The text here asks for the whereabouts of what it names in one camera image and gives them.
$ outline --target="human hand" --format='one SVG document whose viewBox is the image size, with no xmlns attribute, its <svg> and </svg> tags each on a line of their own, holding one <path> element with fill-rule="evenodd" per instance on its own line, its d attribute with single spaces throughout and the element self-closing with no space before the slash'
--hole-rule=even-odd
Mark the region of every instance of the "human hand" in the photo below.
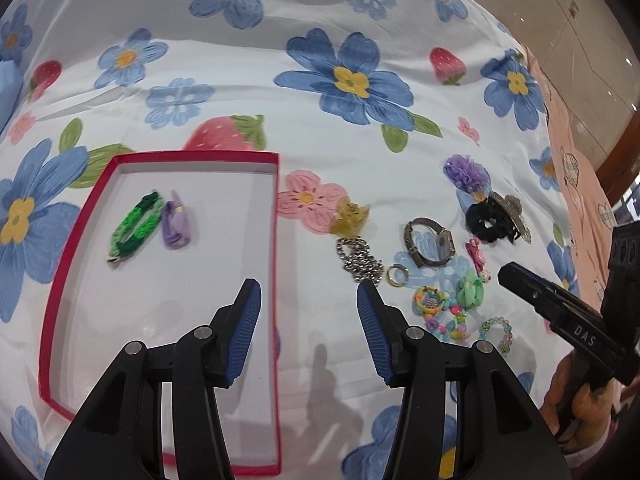
<svg viewBox="0 0 640 480">
<path fill-rule="evenodd" d="M 571 354 L 565 356 L 556 368 L 551 379 L 549 391 L 540 408 L 540 414 L 545 419 L 551 433 L 556 434 L 559 429 L 558 404 L 564 395 L 564 389 L 571 375 Z M 572 402 L 572 412 L 575 418 L 582 421 L 574 436 L 562 448 L 565 453 L 573 453 L 593 446 L 607 431 L 609 417 L 615 393 L 614 380 L 610 380 L 604 391 L 595 395 L 588 384 L 583 384 L 575 394 Z"/>
</svg>

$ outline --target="silver chain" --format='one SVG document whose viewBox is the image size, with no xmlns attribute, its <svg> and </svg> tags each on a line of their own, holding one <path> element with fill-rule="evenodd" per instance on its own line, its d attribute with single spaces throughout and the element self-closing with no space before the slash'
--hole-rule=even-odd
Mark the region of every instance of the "silver chain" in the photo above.
<svg viewBox="0 0 640 480">
<path fill-rule="evenodd" d="M 344 251 L 345 246 L 351 249 L 349 254 Z M 340 238 L 335 250 L 344 264 L 342 268 L 351 273 L 354 281 L 371 280 L 376 285 L 380 282 L 385 267 L 371 255 L 369 244 L 363 238 Z"/>
</svg>

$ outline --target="black hair tie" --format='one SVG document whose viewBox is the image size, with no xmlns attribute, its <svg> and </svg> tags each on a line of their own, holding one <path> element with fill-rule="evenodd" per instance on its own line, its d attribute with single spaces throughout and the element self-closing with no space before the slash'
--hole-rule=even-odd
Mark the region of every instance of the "black hair tie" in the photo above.
<svg viewBox="0 0 640 480">
<path fill-rule="evenodd" d="M 469 206 L 466 212 L 466 227 L 484 242 L 495 242 L 508 238 L 511 243 L 520 237 L 520 232 L 508 213 L 492 197 Z"/>
</svg>

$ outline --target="white tray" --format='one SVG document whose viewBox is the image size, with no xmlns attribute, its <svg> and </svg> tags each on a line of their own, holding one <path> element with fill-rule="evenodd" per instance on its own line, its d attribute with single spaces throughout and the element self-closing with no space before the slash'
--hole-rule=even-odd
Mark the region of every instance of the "white tray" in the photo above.
<svg viewBox="0 0 640 480">
<path fill-rule="evenodd" d="M 278 155 L 148 152 L 115 157 L 92 190 L 63 252 L 47 304 L 40 394 L 67 418 L 127 342 L 177 341 L 233 303 L 245 278 L 262 307 L 242 375 L 216 399 L 236 474 L 280 471 L 274 355 Z M 176 190 L 192 241 L 169 250 L 159 226 L 128 260 L 108 264 L 110 237 L 142 196 Z M 174 461 L 170 384 L 162 389 L 165 463 Z"/>
</svg>

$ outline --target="tile floor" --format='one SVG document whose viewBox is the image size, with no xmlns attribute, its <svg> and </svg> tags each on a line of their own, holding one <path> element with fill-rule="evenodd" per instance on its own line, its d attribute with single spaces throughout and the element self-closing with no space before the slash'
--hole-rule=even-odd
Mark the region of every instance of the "tile floor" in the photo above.
<svg viewBox="0 0 640 480">
<path fill-rule="evenodd" d="M 640 98 L 640 62 L 604 0 L 475 0 L 526 44 L 572 113 L 594 168 Z"/>
</svg>

